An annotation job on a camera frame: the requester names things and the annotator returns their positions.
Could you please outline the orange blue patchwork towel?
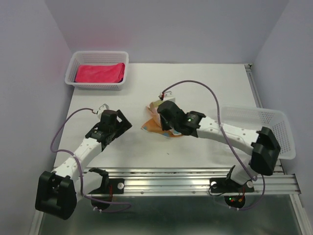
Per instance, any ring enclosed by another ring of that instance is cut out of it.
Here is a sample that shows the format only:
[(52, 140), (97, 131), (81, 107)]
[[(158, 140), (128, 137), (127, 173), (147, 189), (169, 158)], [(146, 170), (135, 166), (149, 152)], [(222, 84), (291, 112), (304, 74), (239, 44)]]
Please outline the orange blue patchwork towel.
[(148, 114), (150, 115), (150, 119), (141, 126), (141, 129), (149, 133), (161, 135), (168, 139), (175, 139), (175, 138), (182, 137), (182, 134), (175, 131), (174, 129), (170, 129), (167, 131), (162, 130), (160, 115), (157, 112), (157, 108), (162, 103), (163, 103), (162, 100), (158, 100), (158, 101), (153, 101), (148, 106), (146, 106), (146, 110)]

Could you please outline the pink towel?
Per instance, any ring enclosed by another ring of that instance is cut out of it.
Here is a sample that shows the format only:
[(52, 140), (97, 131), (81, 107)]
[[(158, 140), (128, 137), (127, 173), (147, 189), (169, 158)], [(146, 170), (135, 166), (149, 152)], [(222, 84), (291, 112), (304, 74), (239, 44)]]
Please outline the pink towel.
[(120, 83), (124, 78), (125, 64), (80, 65), (75, 76), (77, 83)]

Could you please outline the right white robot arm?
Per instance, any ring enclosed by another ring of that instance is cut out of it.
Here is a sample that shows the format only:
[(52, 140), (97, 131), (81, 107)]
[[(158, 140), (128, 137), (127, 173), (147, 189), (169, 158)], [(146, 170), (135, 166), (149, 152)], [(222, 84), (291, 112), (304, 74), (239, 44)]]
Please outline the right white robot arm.
[(157, 112), (163, 130), (174, 129), (184, 136), (225, 143), (233, 153), (239, 149), (250, 156), (246, 160), (236, 156), (239, 163), (229, 170), (225, 179), (228, 190), (236, 191), (247, 181), (255, 180), (258, 175), (273, 174), (281, 147), (270, 128), (242, 129), (196, 111), (185, 113), (169, 100), (161, 103)]

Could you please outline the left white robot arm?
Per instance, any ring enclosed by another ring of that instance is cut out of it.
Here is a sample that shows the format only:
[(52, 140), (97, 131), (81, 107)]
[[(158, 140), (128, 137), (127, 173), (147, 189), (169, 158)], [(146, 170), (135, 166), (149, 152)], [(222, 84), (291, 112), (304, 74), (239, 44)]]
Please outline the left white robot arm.
[(99, 122), (88, 131), (79, 147), (74, 152), (63, 150), (70, 157), (52, 172), (44, 171), (40, 175), (36, 210), (67, 220), (83, 198), (91, 200), (94, 210), (107, 212), (115, 204), (113, 196), (124, 193), (123, 178), (110, 179), (106, 170), (96, 167), (87, 173), (84, 169), (132, 125), (120, 110), (104, 108), (95, 114)]

